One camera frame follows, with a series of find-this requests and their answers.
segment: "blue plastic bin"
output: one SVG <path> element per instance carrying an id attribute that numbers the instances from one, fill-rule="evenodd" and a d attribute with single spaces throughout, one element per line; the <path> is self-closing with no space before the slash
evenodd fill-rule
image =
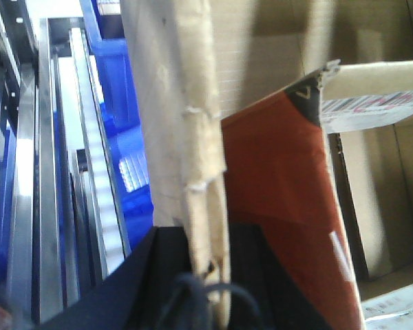
<path id="1" fill-rule="evenodd" d="M 104 20 L 96 0 L 80 1 L 103 89 L 104 103 L 100 109 L 116 185 L 130 246 L 134 249 L 153 224 L 153 204 L 127 44 L 124 38 L 102 38 Z"/>
<path id="2" fill-rule="evenodd" d="M 80 0 L 87 38 L 95 55 L 107 111 L 119 129 L 140 124 L 133 76 L 124 38 L 103 39 L 95 0 Z"/>

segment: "black fabric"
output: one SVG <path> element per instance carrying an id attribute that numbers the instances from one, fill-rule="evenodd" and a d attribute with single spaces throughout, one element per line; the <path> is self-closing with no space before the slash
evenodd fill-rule
<path id="1" fill-rule="evenodd" d="M 125 262 L 101 285 L 36 329 L 124 329 L 133 303 L 138 301 L 157 231 L 150 229 Z"/>
<path id="2" fill-rule="evenodd" d="M 266 329 L 330 330 L 270 249 L 257 225 L 231 224 L 231 278 L 258 301 Z M 230 329 L 247 329 L 242 303 L 232 299 Z"/>
<path id="3" fill-rule="evenodd" d="M 232 224 L 230 233 L 233 282 L 254 296 L 266 329 L 330 329 L 278 263 L 259 227 Z M 102 285 L 36 329 L 154 329 L 175 279 L 190 271 L 184 230 L 153 228 Z M 189 294 L 181 296 L 178 317 L 165 329 L 191 329 Z M 254 328 L 248 305 L 233 296 L 229 329 Z"/>
<path id="4" fill-rule="evenodd" d="M 179 227 L 159 228 L 142 282 L 138 300 L 131 311 L 127 329 L 153 329 L 168 301 L 176 276 L 190 272 L 188 242 Z"/>

